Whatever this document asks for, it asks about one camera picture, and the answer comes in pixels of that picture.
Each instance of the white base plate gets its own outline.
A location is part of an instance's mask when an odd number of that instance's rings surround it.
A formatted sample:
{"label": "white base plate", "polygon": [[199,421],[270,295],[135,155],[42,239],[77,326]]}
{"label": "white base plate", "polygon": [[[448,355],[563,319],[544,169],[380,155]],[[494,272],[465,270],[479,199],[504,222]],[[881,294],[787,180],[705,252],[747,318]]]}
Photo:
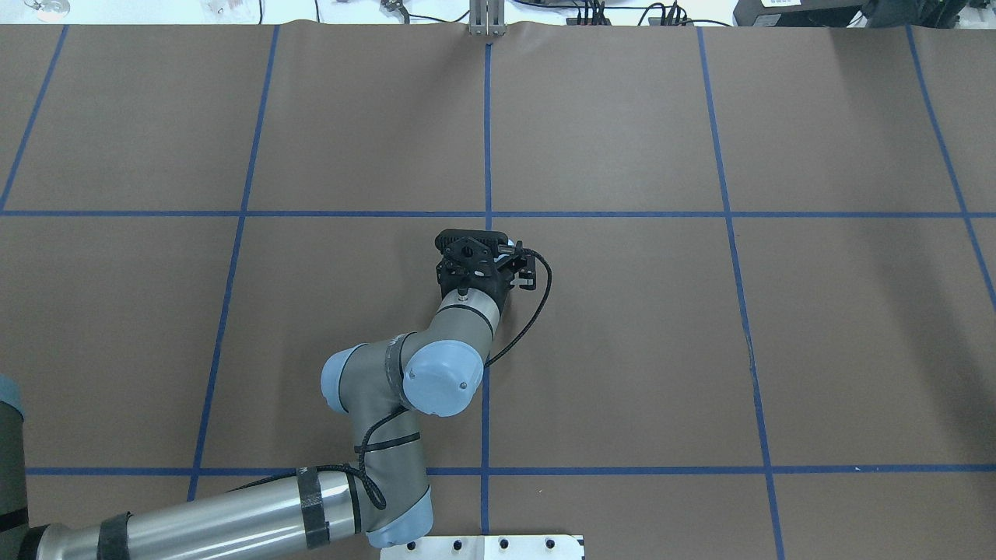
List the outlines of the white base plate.
{"label": "white base plate", "polygon": [[584,542],[580,535],[433,536],[416,540],[413,549],[381,549],[380,560],[584,560]]}

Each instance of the metal bracket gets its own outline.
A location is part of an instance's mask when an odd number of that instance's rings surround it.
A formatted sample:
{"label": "metal bracket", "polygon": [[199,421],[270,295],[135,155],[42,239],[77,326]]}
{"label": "metal bracket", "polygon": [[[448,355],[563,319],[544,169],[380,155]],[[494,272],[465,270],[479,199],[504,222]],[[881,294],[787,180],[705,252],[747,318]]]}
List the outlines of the metal bracket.
{"label": "metal bracket", "polygon": [[505,0],[470,0],[471,35],[505,35]]}
{"label": "metal bracket", "polygon": [[422,537],[380,550],[380,560],[584,560],[585,538],[573,535]]}

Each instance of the light blue cap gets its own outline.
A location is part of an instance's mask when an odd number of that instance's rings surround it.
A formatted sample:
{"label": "light blue cap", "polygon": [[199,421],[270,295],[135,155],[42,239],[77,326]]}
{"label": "light blue cap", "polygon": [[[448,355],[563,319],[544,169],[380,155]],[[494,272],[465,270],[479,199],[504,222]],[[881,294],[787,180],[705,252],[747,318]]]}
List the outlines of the light blue cap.
{"label": "light blue cap", "polygon": [[430,486],[425,490],[425,495],[407,511],[400,514],[397,519],[376,531],[367,533],[367,539],[371,542],[371,546],[376,548],[407,544],[429,534],[429,531],[432,530],[432,521],[432,487]]}
{"label": "light blue cap", "polygon": [[347,415],[348,413],[343,407],[343,402],[339,400],[339,381],[343,378],[346,361],[360,346],[363,345],[357,344],[348,350],[332,354],[332,357],[322,367],[322,395],[325,396],[325,400],[332,407],[332,410],[342,415]]}
{"label": "light blue cap", "polygon": [[404,395],[427,415],[451,417],[470,405],[484,378],[484,362],[472,346],[441,340],[423,346],[404,369]]}
{"label": "light blue cap", "polygon": [[0,403],[10,405],[21,418],[24,417],[24,408],[21,407],[21,390],[14,383],[14,380],[0,376]]}

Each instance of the white label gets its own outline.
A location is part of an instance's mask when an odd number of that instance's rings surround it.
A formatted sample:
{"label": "white label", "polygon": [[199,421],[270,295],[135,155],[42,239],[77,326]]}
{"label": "white label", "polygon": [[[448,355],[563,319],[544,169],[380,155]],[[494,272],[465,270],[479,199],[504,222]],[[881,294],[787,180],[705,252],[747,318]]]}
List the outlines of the white label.
{"label": "white label", "polygon": [[781,19],[782,14],[768,14],[766,16],[758,16],[754,20],[754,27],[775,27],[778,24],[778,20]]}

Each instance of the blue grid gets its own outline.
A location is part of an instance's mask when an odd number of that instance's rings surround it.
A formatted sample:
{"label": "blue grid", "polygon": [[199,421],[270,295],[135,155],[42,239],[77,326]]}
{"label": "blue grid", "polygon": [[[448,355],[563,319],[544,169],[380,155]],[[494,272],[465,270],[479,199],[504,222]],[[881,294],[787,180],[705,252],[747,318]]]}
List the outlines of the blue grid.
{"label": "blue grid", "polygon": [[954,218],[961,219],[965,224],[968,237],[971,241],[972,249],[978,261],[982,279],[988,290],[988,294],[996,310],[996,291],[989,275],[988,267],[982,255],[978,239],[972,225],[973,219],[996,218],[996,212],[969,212],[961,187],[958,183],[954,166],[948,154],[947,146],[941,133],[940,125],[934,114],[933,105],[927,90],[923,72],[920,67],[919,56],[912,29],[906,27],[906,36],[909,43],[911,62],[915,68],[921,93],[923,95],[924,107],[930,119],[934,133],[937,138],[938,148],[947,168],[952,189],[958,201],[960,211],[958,212],[801,212],[801,211],[736,211],[730,207],[729,192],[726,183],[725,169],[723,166],[722,146],[719,135],[719,126],[716,120],[715,108],[712,99],[712,87],[708,69],[708,56],[706,52],[705,38],[701,29],[697,29],[697,39],[699,54],[702,66],[702,78],[708,106],[709,123],[712,131],[713,148],[716,159],[716,169],[719,179],[719,188],[722,195],[722,211],[495,211],[492,208],[491,199],[491,63],[492,45],[484,47],[484,211],[323,211],[323,210],[249,210],[249,196],[252,190],[253,173],[255,171],[256,156],[259,149],[260,135],[264,117],[266,113],[266,103],[269,93],[270,82],[273,74],[274,61],[277,52],[280,28],[274,27],[271,41],[269,59],[267,63],[266,77],[263,84],[263,92],[260,99],[259,112],[257,115],[256,130],[253,137],[252,151],[250,153],[249,166],[246,172],[245,187],[243,190],[242,203],[238,210],[149,210],[149,211],[128,211],[128,210],[7,210],[5,205],[14,185],[17,170],[21,159],[30,141],[31,131],[35,120],[41,109],[48,90],[53,73],[56,69],[59,56],[66,42],[69,33],[69,26],[64,26],[60,34],[58,43],[53,53],[52,60],[46,72],[45,79],[38,93],[31,116],[25,126],[24,134],[16,152],[13,164],[0,194],[0,216],[3,217],[39,217],[39,216],[61,216],[61,217],[238,217],[238,226],[235,232],[235,239],[232,246],[232,255],[229,263],[228,278],[225,285],[225,293],[222,299],[221,316],[218,321],[218,330],[214,346],[214,354],[211,361],[210,373],[208,376],[207,390],[204,397],[204,406],[201,416],[201,423],[197,436],[197,444],[194,452],[194,459],[189,468],[158,468],[158,467],[29,467],[28,474],[35,476],[182,476],[189,477],[188,499],[193,499],[196,495],[197,482],[201,476],[267,476],[275,473],[286,472],[293,466],[267,467],[267,468],[213,468],[202,466],[204,443],[207,437],[209,425],[211,403],[214,395],[214,384],[217,378],[218,365],[221,359],[221,350],[227,323],[228,308],[231,301],[232,289],[235,280],[235,273],[238,265],[239,249],[241,246],[242,232],[245,227],[246,218],[266,218],[266,217],[479,217],[484,219],[485,228],[490,229],[492,220],[495,217],[557,217],[557,218],[595,218],[595,217],[629,217],[629,218],[722,218],[726,223],[727,237],[730,247],[730,257],[732,272],[737,289],[737,298],[740,309],[741,323],[744,337],[747,344],[748,356],[750,359],[750,374],[753,387],[753,398],[755,404],[756,422],[758,428],[759,445],[763,459],[762,465],[742,465],[742,466],[615,466],[615,467],[493,467],[490,465],[490,376],[485,371],[482,389],[482,413],[481,413],[481,464],[480,467],[431,467],[428,474],[434,476],[479,476],[481,481],[481,529],[487,534],[489,532],[489,477],[490,476],[639,476],[639,475],[763,475],[766,480],[768,499],[772,521],[772,531],[775,541],[776,554],[779,560],[785,558],[784,546],[782,543],[781,525],[778,515],[778,501],[775,489],[774,475],[792,474],[826,474],[826,473],[851,473],[851,474],[875,474],[875,473],[907,473],[907,472],[996,472],[996,463],[980,464],[837,464],[837,465],[775,465],[771,463],[770,451],[768,448],[768,436],[764,422],[764,408],[762,403],[761,384],[757,371],[757,364],[754,357],[753,343],[750,331],[750,319],[748,315],[747,300],[744,295],[743,281],[740,272],[739,255],[736,246],[736,235],[734,232],[735,219],[749,218]]}

